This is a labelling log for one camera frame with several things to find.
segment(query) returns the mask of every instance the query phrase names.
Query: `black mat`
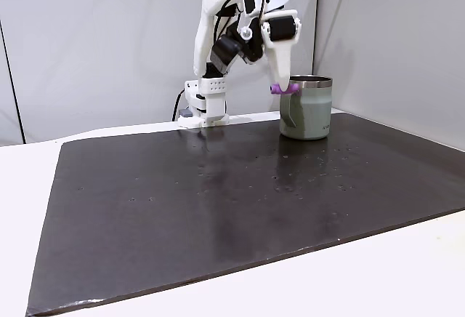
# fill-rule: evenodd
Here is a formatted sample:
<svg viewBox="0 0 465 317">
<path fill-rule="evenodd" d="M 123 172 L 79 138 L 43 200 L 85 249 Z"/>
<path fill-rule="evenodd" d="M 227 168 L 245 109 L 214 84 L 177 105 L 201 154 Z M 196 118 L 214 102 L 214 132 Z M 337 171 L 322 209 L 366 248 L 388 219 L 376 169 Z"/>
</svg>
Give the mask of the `black mat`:
<svg viewBox="0 0 465 317">
<path fill-rule="evenodd" d="M 28 314 L 101 305 L 465 207 L 465 154 L 348 114 L 66 143 Z"/>
</svg>

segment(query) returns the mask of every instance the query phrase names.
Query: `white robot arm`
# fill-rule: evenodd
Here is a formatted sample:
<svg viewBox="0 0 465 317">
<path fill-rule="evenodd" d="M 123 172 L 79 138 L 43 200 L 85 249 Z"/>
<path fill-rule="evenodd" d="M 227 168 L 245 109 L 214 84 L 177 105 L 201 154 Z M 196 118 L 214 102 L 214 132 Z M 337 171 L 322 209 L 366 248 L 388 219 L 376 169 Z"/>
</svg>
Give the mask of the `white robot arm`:
<svg viewBox="0 0 465 317">
<path fill-rule="evenodd" d="M 283 10 L 288 1 L 202 0 L 194 51 L 198 79 L 185 83 L 190 111 L 185 116 L 193 117 L 181 116 L 181 125 L 207 127 L 227 122 L 225 76 L 238 57 L 253 64 L 265 53 L 272 83 L 287 90 L 291 48 L 302 28 L 297 11 Z"/>
</svg>

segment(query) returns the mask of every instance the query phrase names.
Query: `white wall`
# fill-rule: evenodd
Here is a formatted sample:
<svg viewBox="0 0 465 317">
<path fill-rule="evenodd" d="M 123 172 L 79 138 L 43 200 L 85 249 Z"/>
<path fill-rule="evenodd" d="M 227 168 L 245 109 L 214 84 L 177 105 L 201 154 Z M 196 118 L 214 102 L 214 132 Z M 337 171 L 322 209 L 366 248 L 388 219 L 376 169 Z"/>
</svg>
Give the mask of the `white wall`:
<svg viewBox="0 0 465 317">
<path fill-rule="evenodd" d="M 0 34 L 0 146 L 22 143 L 3 38 Z"/>
<path fill-rule="evenodd" d="M 315 45 L 335 107 L 465 149 L 465 0 L 338 1 Z"/>
<path fill-rule="evenodd" d="M 293 72 L 311 73 L 316 0 L 287 7 L 304 23 Z M 194 79 L 200 11 L 201 0 L 0 0 L 27 141 L 170 120 Z M 235 64 L 228 113 L 277 108 L 266 67 Z"/>
</svg>

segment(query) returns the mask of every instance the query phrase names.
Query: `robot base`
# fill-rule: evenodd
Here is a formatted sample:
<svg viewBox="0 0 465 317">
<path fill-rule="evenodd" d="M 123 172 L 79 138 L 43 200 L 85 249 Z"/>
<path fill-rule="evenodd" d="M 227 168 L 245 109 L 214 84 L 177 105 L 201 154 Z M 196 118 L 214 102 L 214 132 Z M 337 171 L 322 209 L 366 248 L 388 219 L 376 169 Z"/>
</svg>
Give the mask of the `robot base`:
<svg viewBox="0 0 465 317">
<path fill-rule="evenodd" d="M 224 126 L 230 122 L 230 116 L 225 115 L 222 119 L 218 121 L 206 121 L 198 116 L 194 117 L 179 117 L 177 123 L 180 127 L 183 128 L 205 128 L 205 127 L 215 127 L 215 126 Z"/>
</svg>

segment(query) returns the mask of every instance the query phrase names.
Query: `mug handle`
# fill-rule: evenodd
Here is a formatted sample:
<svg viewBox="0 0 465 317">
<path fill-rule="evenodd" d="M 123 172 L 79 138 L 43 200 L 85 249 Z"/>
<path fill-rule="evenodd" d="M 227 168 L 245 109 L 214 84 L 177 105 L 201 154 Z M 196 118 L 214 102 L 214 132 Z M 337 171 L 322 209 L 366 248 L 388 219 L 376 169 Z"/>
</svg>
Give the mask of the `mug handle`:
<svg viewBox="0 0 465 317">
<path fill-rule="evenodd" d="M 286 95 L 281 95 L 281 101 L 280 101 L 280 114 L 281 118 L 283 119 L 284 123 L 290 128 L 296 128 L 296 122 L 291 117 L 291 97 L 293 94 L 286 94 Z"/>
</svg>

